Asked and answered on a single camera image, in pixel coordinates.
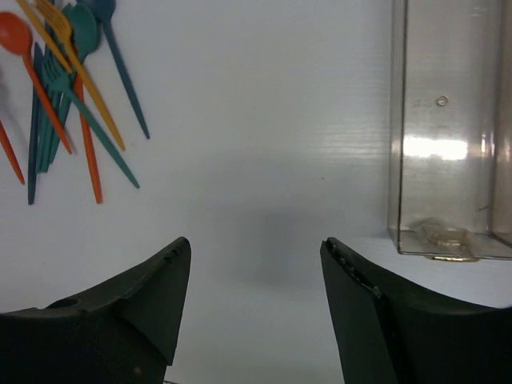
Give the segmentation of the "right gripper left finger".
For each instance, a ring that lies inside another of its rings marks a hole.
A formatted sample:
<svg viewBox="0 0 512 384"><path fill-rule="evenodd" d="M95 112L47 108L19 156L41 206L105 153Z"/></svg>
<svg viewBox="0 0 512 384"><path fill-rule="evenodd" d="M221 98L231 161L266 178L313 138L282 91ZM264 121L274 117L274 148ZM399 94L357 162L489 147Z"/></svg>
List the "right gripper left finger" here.
<svg viewBox="0 0 512 384"><path fill-rule="evenodd" d="M162 383L173 364L191 246L177 238L104 282L1 315L3 383Z"/></svg>

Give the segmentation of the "yellow fork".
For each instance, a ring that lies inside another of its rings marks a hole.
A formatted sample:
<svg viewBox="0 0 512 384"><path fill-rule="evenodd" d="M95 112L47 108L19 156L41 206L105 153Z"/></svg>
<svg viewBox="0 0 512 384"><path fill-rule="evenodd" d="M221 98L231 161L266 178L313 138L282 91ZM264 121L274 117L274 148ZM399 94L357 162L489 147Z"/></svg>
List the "yellow fork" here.
<svg viewBox="0 0 512 384"><path fill-rule="evenodd" d="M56 6L52 5L48 1L34 1L33 6L45 19L58 37L59 41L65 48L67 55L67 61L72 64L73 72L77 78L82 80L83 85L87 88L94 104L96 105L100 115L107 124L107 127L114 137L114 146L118 146L120 150L125 149L125 144L122 137L116 127L114 120L112 119L110 112L108 111L106 104L104 103L102 96L100 95L96 85L90 78L85 67L78 60L75 45L72 42L73 29L67 17L61 12Z"/></svg>

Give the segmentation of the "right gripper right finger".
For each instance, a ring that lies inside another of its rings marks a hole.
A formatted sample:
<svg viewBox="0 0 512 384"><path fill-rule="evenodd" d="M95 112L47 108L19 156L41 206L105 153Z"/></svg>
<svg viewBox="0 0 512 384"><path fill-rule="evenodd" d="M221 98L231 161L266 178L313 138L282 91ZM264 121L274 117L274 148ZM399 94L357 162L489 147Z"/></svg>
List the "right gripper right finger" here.
<svg viewBox="0 0 512 384"><path fill-rule="evenodd" d="M346 383L509 383L511 309L440 294L336 238L322 272Z"/></svg>

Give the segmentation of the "teal fork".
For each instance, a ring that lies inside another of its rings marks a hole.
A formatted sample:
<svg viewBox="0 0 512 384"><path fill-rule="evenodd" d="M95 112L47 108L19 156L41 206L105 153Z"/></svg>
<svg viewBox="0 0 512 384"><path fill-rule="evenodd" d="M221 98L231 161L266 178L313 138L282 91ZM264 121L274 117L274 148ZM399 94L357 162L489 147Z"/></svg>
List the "teal fork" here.
<svg viewBox="0 0 512 384"><path fill-rule="evenodd" d="M90 112L84 102L72 91L72 81L68 73L62 68L58 61L54 58L44 59L42 62L42 76L52 90L62 92L68 99L75 104L79 112L84 116L85 120L89 123L90 128L95 133L100 143L115 161L117 166L121 169L124 175L129 179L131 184L139 189L140 185L138 180L128 167L121 154L114 146L112 141L107 136L104 129L96 120L95 116Z"/></svg>

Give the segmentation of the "orange fork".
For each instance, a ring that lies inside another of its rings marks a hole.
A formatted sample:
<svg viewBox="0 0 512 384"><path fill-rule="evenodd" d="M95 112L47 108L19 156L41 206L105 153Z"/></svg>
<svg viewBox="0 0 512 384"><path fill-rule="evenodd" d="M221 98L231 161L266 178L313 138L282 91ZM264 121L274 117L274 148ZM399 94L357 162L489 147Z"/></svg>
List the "orange fork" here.
<svg viewBox="0 0 512 384"><path fill-rule="evenodd" d="M18 163L18 159L15 155L15 152L13 150L13 147L10 143L10 140L7 136L7 133L6 133L6 130L4 128L4 125L2 124L2 122L0 122L0 141L1 141L1 146L11 164L11 167L14 171L14 173L16 174L18 180L20 181L20 183L22 185L25 184L25 179L23 177L23 173L22 173L22 170L21 170L21 167Z"/></svg>

